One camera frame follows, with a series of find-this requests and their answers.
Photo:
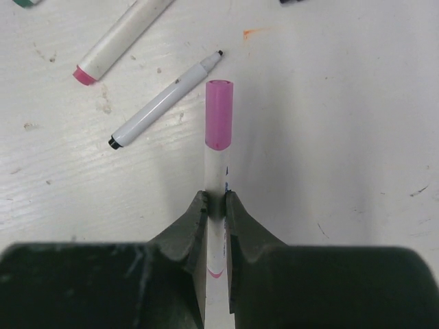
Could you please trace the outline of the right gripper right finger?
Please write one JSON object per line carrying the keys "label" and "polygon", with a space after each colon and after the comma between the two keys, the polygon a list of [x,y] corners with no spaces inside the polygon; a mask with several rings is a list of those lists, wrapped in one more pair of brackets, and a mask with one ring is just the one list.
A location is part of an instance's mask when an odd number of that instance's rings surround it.
{"label": "right gripper right finger", "polygon": [[237,328],[437,328],[438,286],[403,247],[288,245],[226,194]]}

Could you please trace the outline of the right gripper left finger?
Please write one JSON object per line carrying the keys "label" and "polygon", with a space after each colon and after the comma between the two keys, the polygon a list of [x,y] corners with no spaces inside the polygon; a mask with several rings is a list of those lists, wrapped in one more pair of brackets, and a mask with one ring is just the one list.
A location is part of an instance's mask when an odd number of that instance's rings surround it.
{"label": "right gripper left finger", "polygon": [[2,328],[203,328],[207,196],[150,241],[15,243]]}

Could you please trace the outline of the magenta cap marker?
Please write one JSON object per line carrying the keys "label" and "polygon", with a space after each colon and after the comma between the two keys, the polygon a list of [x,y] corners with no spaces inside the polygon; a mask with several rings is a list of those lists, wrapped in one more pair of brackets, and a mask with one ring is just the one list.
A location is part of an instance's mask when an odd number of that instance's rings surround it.
{"label": "magenta cap marker", "polygon": [[229,147],[233,126],[233,83],[206,83],[204,190],[208,196],[207,272],[222,276],[226,258],[225,194],[229,190]]}

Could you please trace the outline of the pink cap marker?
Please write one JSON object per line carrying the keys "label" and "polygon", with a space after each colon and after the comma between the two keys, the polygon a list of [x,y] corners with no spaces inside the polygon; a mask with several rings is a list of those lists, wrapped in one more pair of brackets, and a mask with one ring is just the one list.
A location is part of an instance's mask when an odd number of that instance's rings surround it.
{"label": "pink cap marker", "polygon": [[172,0],[135,1],[80,60],[74,78],[85,86],[99,81],[172,3]]}

